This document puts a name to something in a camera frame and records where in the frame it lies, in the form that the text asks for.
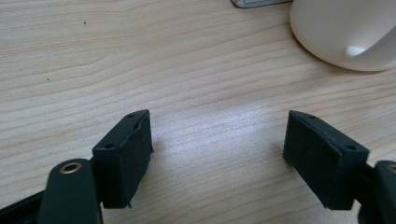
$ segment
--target table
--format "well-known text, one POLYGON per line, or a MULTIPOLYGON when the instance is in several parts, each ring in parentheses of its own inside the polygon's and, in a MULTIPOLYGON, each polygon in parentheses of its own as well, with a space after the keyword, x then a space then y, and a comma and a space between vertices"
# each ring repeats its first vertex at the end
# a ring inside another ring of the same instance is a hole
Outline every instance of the table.
POLYGON ((290 3, 0 3, 0 207, 89 159, 124 115, 151 114, 155 152, 131 209, 105 223, 357 223, 322 207, 282 158, 288 111, 396 160, 396 70, 325 63, 293 37, 290 3))

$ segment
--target cup handle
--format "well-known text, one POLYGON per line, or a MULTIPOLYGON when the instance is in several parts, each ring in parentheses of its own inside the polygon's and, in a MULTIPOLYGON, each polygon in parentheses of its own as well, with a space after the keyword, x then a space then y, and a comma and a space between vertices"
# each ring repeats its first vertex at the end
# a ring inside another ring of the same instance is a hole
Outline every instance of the cup handle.
POLYGON ((370 48, 348 46, 347 59, 367 71, 387 70, 396 66, 396 25, 370 48))

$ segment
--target white ceramic object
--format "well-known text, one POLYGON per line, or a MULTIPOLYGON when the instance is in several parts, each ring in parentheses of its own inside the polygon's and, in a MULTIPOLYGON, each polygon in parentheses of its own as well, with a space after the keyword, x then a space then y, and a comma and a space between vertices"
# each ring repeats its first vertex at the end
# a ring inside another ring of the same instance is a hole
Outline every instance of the white ceramic object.
POLYGON ((359 71, 396 67, 396 0, 294 0, 290 24, 320 59, 359 71))

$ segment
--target light wood surface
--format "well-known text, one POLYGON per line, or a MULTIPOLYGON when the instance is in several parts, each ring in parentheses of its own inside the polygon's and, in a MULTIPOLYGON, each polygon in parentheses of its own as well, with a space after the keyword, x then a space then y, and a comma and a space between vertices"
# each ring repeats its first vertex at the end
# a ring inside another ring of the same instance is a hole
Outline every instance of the light wood surface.
POLYGON ((155 153, 132 209, 105 223, 357 223, 282 158, 288 111, 314 114, 396 160, 396 71, 304 50, 290 4, 229 0, 0 3, 0 207, 89 159, 124 115, 151 113, 155 153))

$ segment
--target white cup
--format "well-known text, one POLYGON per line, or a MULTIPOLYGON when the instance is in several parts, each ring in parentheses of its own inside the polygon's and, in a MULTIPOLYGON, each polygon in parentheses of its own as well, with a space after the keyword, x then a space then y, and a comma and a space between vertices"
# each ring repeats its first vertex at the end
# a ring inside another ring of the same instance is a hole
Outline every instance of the white cup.
POLYGON ((311 53, 340 67, 396 67, 396 0, 294 0, 291 28, 311 53))

